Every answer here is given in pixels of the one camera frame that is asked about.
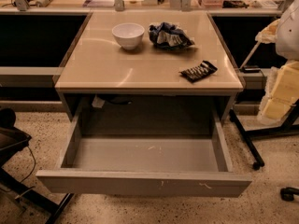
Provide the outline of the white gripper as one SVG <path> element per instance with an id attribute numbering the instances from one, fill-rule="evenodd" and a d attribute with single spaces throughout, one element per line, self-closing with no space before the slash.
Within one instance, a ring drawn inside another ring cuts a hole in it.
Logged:
<path id="1" fill-rule="evenodd" d="M 299 60 L 299 0 L 293 0 L 281 18 L 263 28 L 255 40 L 276 42 L 278 55 Z M 272 67 L 264 90 L 257 119 L 264 125 L 278 123 L 299 99 L 299 62 L 287 61 L 280 68 Z"/>

